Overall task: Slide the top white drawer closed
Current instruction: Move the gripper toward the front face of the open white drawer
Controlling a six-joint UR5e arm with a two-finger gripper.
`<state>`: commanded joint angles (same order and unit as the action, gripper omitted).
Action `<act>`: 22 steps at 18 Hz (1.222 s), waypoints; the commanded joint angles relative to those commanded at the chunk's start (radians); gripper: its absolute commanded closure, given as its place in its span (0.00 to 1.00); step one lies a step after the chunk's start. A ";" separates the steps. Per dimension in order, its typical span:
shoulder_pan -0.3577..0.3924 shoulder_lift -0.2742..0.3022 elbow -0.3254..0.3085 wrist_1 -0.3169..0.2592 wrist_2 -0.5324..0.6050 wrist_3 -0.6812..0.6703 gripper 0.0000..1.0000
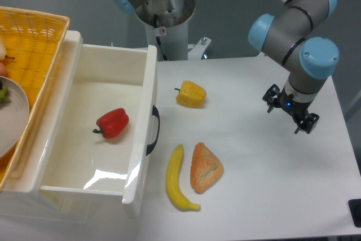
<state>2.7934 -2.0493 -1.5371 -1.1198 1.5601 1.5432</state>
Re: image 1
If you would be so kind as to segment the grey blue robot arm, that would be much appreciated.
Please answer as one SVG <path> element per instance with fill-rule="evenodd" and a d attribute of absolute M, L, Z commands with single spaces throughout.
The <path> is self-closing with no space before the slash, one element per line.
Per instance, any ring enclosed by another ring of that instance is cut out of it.
<path fill-rule="evenodd" d="M 158 50 L 159 60 L 188 60 L 188 22 L 195 0 L 113 0 L 118 8 L 134 13 L 146 29 L 147 42 Z M 326 20 L 337 0 L 281 0 L 286 11 L 278 17 L 261 15 L 248 33 L 249 43 L 289 72 L 283 88 L 272 85 L 263 100 L 269 109 L 280 108 L 310 133 L 319 116 L 308 111 L 339 61 L 339 50 L 329 39 L 310 37 Z"/>

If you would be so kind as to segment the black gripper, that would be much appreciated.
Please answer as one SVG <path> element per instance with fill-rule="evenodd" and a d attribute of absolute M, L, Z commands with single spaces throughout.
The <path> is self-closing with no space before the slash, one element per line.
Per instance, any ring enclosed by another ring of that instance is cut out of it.
<path fill-rule="evenodd" d="M 299 131 L 310 134 L 319 121 L 319 115 L 307 112 L 310 102 L 301 103 L 294 101 L 293 94 L 288 95 L 285 92 L 285 88 L 280 92 L 276 84 L 271 85 L 265 92 L 262 100 L 266 102 L 268 106 L 268 113 L 274 108 L 281 108 L 292 117 L 297 125 L 294 134 L 297 134 Z"/>

